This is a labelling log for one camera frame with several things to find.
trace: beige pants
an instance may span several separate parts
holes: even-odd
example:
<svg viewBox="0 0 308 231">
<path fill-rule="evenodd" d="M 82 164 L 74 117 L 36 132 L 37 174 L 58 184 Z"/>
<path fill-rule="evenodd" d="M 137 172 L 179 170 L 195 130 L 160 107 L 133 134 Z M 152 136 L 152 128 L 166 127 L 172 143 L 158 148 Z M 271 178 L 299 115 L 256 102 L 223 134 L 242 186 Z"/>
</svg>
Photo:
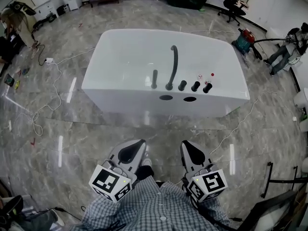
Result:
<svg viewBox="0 0 308 231">
<path fill-rule="evenodd" d="M 27 47 L 31 48 L 32 45 L 35 43 L 24 21 L 22 21 L 21 24 L 19 25 L 17 33 Z"/>
</svg>

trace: gray floor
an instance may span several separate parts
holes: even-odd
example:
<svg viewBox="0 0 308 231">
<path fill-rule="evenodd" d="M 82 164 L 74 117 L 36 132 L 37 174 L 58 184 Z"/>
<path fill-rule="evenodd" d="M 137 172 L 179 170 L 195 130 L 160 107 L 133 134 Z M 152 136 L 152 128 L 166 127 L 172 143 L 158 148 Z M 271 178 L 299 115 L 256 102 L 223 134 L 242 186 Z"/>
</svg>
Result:
<svg viewBox="0 0 308 231">
<path fill-rule="evenodd" d="M 231 43 L 239 35 L 237 24 L 227 24 L 227 18 L 217 13 L 208 7 L 205 12 L 175 8 L 161 0 L 120 0 L 119 4 L 93 9 L 84 6 L 65 14 L 51 24 L 46 23 L 35 37 L 46 45 L 41 61 L 52 57 L 56 62 L 90 50 L 104 31 L 115 28 L 233 31 L 236 33 L 198 33 Z M 265 37 L 263 31 L 246 22 L 241 25 L 244 27 L 252 30 L 258 39 Z M 267 55 L 277 50 L 270 43 L 263 43 L 262 47 Z M 229 185 L 219 197 L 221 204 L 230 217 L 245 218 L 254 204 L 262 200 L 259 196 L 264 189 L 267 162 L 274 162 L 273 177 L 291 179 L 293 167 L 300 166 L 307 155 L 307 135 L 299 132 L 298 124 L 292 121 L 293 115 L 288 111 L 298 119 L 301 116 L 293 104 L 296 89 L 291 74 L 281 71 L 271 77 L 268 67 L 256 60 L 252 52 L 245 59 L 236 53 L 251 101 L 223 118 L 156 115 L 145 120 L 138 115 L 103 113 L 81 90 L 92 51 L 65 61 L 59 65 L 63 75 L 56 82 L 62 105 L 55 111 L 47 107 L 40 111 L 37 123 L 44 128 L 44 133 L 39 137 L 31 122 L 20 113 L 33 115 L 45 104 L 53 108 L 59 104 L 52 85 L 59 72 L 54 65 L 39 66 L 38 57 L 31 60 L 31 53 L 24 48 L 8 70 L 21 81 L 19 88 L 8 88 L 3 81 L 0 84 L 3 130 L 0 174 L 10 177 L 16 194 L 31 194 L 40 208 L 57 205 L 81 216 L 80 206 L 87 206 L 96 196 L 88 186 L 90 176 L 97 163 L 103 161 L 115 145 L 131 139 L 145 139 L 156 179 L 178 182 L 184 173 L 179 150 L 183 139 L 212 151 L 250 112 L 260 94 L 273 91 L 283 101 L 273 93 L 261 96 L 251 115 L 212 154 L 212 161 L 224 170 Z M 24 67 L 30 67 L 29 73 L 18 77 L 17 70 Z M 67 103 L 75 77 L 72 99 Z M 12 132 L 4 129 L 9 120 L 13 123 Z M 61 136 L 63 143 L 59 146 Z M 230 144 L 234 145 L 232 162 Z M 59 154 L 62 154 L 62 167 L 58 167 Z M 267 198 L 289 188 L 290 185 L 272 184 Z"/>
</svg>

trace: red marking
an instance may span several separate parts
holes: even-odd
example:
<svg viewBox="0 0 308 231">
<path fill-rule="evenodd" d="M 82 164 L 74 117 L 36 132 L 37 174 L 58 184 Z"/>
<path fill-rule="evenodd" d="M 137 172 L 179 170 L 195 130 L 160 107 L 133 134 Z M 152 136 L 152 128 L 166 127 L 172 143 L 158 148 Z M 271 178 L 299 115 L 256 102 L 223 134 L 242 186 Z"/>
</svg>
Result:
<svg viewBox="0 0 308 231">
<path fill-rule="evenodd" d="M 33 138 L 33 143 L 30 142 L 30 144 L 32 144 L 33 146 L 35 145 L 35 138 Z"/>
</svg>

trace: white adapter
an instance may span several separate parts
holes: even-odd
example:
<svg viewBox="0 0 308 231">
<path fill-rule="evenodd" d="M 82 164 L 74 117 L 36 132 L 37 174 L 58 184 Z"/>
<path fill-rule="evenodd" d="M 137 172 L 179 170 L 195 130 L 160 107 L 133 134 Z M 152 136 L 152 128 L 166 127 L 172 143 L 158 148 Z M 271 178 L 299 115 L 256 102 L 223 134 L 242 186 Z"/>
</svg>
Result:
<svg viewBox="0 0 308 231">
<path fill-rule="evenodd" d="M 47 64 L 52 64 L 53 63 L 53 58 L 46 58 L 46 63 Z"/>
</svg>

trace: gray pants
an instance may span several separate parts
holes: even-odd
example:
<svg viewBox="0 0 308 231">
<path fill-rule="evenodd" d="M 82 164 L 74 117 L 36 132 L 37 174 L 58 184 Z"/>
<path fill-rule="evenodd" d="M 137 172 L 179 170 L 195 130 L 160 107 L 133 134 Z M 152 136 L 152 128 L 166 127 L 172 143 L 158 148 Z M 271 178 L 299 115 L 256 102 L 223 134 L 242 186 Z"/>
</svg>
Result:
<svg viewBox="0 0 308 231">
<path fill-rule="evenodd" d="M 276 66 L 272 68 L 272 71 L 274 72 L 274 74 L 282 70 L 285 67 L 285 65 L 288 63 L 290 54 L 285 45 L 281 46 L 276 53 L 270 56 L 269 63 L 272 64 L 277 59 L 277 57 L 279 57 L 280 55 L 282 55 L 283 59 Z"/>
<path fill-rule="evenodd" d="M 49 231 L 52 224 L 57 221 L 57 216 L 52 211 L 48 211 L 27 218 L 20 217 L 15 221 L 25 231 Z"/>
</svg>

